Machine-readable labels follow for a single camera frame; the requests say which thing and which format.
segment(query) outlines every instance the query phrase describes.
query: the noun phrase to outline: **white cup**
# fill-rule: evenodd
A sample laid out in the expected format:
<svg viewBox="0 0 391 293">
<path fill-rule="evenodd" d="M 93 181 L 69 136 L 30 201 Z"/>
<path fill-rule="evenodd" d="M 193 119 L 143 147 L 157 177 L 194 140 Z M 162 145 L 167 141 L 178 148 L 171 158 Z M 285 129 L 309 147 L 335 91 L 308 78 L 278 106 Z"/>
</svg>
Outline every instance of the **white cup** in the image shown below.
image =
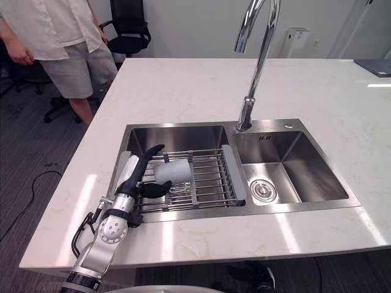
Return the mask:
<svg viewBox="0 0 391 293">
<path fill-rule="evenodd" d="M 157 184 L 164 184 L 170 180 L 172 185 L 191 182 L 190 165 L 187 159 L 157 165 L 153 168 L 153 172 Z"/>
</svg>

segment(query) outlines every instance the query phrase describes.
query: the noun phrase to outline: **laptop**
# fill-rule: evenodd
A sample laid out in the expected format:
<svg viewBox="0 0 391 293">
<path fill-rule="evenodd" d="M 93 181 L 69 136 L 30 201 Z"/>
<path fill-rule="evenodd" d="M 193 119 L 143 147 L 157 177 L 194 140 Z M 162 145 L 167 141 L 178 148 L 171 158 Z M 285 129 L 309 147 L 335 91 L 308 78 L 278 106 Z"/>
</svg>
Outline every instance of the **laptop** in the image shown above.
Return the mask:
<svg viewBox="0 0 391 293">
<path fill-rule="evenodd" d="M 354 59 L 355 63 L 380 78 L 391 78 L 391 60 L 388 59 Z"/>
</svg>

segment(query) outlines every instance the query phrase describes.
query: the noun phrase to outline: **gray shorts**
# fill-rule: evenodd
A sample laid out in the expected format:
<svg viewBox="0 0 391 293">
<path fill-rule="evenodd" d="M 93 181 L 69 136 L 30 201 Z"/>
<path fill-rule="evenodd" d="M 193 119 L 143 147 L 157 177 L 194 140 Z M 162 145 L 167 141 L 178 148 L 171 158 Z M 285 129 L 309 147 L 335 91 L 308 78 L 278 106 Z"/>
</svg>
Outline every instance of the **gray shorts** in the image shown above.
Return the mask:
<svg viewBox="0 0 391 293">
<path fill-rule="evenodd" d="M 68 59 L 40 60 L 64 98 L 84 99 L 91 96 L 90 74 L 99 84 L 104 84 L 113 81 L 118 73 L 111 52 L 104 43 L 91 53 L 85 42 L 64 49 L 69 55 Z"/>
</svg>

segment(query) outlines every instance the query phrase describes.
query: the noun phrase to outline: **hand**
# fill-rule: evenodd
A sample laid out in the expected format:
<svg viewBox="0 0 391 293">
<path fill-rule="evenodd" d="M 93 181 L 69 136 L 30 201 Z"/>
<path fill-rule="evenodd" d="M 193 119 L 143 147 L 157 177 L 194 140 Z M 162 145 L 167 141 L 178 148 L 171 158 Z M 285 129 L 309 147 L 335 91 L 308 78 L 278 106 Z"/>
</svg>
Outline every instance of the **hand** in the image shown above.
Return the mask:
<svg viewBox="0 0 391 293">
<path fill-rule="evenodd" d="M 4 40 L 5 47 L 12 61 L 20 65 L 32 65 L 34 63 L 34 56 L 30 50 L 25 47 L 18 38 L 13 37 L 8 40 Z"/>
<path fill-rule="evenodd" d="M 100 37 L 102 38 L 103 43 L 105 43 L 107 45 L 108 44 L 108 36 L 104 33 L 104 31 L 101 30 L 100 27 L 98 27 L 98 30 L 99 30 Z"/>
</svg>

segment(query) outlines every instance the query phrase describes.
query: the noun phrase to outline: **faucet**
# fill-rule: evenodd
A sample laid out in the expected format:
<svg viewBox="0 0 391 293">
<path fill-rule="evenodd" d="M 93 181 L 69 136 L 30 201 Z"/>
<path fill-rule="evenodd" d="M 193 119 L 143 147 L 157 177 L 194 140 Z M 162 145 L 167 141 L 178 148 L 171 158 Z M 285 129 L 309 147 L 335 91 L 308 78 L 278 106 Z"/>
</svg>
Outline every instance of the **faucet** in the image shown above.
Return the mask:
<svg viewBox="0 0 391 293">
<path fill-rule="evenodd" d="M 244 16 L 238 38 L 236 40 L 235 52 L 244 52 L 247 40 L 250 37 L 255 20 L 257 19 L 258 13 L 262 9 L 262 6 L 265 2 L 266 0 L 251 0 L 250 6 L 246 11 L 246 15 Z M 274 31 L 276 30 L 277 20 L 279 18 L 280 13 L 280 4 L 281 0 L 270 0 L 269 21 L 266 27 L 265 36 L 263 37 L 258 63 L 255 67 L 254 75 L 251 80 L 250 90 L 248 95 L 244 97 L 244 102 L 240 111 L 239 121 L 236 126 L 236 129 L 238 131 L 246 131 L 252 126 L 251 112 L 255 104 L 254 93 L 257 89 L 259 78 L 262 74 L 262 69 L 265 64 L 266 56 L 268 55 Z"/>
</svg>

